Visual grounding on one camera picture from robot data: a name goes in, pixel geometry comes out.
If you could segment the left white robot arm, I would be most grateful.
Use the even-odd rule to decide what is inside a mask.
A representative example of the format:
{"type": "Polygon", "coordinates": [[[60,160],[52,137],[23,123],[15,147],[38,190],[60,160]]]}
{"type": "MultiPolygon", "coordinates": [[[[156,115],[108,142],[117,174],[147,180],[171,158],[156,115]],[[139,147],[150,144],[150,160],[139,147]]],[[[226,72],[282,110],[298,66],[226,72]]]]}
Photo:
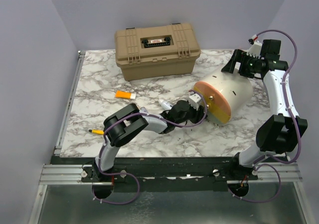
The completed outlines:
{"type": "Polygon", "coordinates": [[[163,112],[151,114],[145,107],[129,104],[109,116],[104,121],[104,143],[93,165],[93,176],[98,181],[106,181],[114,166],[119,149],[128,144],[143,130],[157,134],[167,134],[176,127],[194,127],[201,124],[207,116],[207,104],[199,96],[198,101],[180,100],[175,105],[159,100],[163,112]]]}

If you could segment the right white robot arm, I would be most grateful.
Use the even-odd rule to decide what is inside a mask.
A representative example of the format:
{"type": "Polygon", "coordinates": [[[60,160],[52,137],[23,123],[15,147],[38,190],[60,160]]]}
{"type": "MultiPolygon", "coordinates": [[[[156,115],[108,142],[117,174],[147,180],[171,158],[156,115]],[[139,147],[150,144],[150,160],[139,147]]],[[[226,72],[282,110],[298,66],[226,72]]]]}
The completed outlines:
{"type": "Polygon", "coordinates": [[[236,49],[229,62],[222,68],[223,73],[234,73],[239,63],[237,74],[254,78],[259,74],[266,90],[271,116],[258,129],[256,144],[237,154],[238,163],[229,167],[229,174],[240,180],[247,174],[247,168],[253,167],[268,157],[300,149],[301,137],[308,127],[306,119],[300,118],[290,92],[289,66],[280,60],[281,41],[256,38],[249,40],[248,51],[236,49]]]}

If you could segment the white round makeup organizer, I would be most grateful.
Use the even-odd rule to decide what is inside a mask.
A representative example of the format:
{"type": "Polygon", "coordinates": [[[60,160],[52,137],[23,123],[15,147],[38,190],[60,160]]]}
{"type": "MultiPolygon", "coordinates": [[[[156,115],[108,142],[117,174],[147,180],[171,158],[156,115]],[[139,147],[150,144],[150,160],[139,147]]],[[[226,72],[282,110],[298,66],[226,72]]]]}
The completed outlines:
{"type": "Polygon", "coordinates": [[[237,69],[233,73],[221,70],[219,66],[193,86],[205,98],[208,120],[217,125],[228,123],[253,95],[251,82],[237,69]]]}

